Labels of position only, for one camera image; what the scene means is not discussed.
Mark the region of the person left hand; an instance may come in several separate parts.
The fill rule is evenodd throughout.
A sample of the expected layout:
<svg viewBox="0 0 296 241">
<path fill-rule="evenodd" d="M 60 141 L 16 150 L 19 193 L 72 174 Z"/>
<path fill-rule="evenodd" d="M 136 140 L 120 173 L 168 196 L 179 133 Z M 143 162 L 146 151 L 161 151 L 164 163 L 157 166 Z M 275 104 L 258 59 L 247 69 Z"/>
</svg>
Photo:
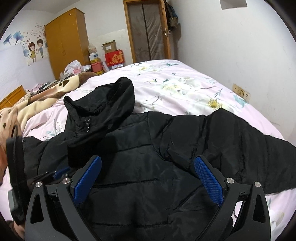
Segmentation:
<svg viewBox="0 0 296 241">
<path fill-rule="evenodd" d="M 9 226 L 17 237 L 25 239 L 25 225 L 17 225 L 15 221 L 12 221 Z"/>
</svg>

